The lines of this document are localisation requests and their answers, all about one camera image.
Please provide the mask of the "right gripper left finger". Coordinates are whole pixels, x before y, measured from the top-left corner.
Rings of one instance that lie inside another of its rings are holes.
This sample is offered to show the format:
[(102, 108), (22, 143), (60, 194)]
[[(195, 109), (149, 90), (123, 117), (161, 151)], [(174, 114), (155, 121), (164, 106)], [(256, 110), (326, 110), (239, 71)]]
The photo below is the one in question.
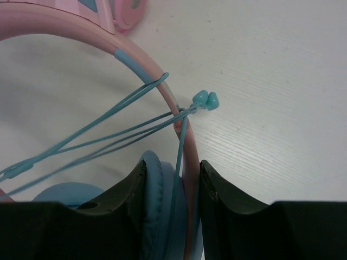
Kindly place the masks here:
[(70, 209), (57, 202), (1, 203), (1, 259), (138, 259), (146, 165)]

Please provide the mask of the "blue pink cat-ear headphones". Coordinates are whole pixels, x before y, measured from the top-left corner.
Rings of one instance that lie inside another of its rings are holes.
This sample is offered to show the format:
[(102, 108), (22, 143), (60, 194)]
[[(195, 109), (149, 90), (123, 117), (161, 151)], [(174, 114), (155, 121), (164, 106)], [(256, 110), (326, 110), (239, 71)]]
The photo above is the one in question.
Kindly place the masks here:
[[(144, 83), (164, 73), (159, 65), (115, 30), (109, 1), (1, 1), (1, 39), (48, 34), (77, 40), (103, 50), (132, 70)], [(188, 207), (184, 259), (200, 259), (203, 251), (198, 215), (200, 166), (189, 120), (173, 125), (183, 146), (183, 187)]]

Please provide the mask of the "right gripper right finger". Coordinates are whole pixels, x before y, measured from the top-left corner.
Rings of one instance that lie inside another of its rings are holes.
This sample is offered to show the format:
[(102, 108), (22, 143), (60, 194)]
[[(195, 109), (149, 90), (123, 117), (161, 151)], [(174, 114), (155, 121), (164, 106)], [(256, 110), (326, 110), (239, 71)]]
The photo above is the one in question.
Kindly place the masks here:
[(206, 259), (346, 259), (346, 202), (265, 204), (200, 164)]

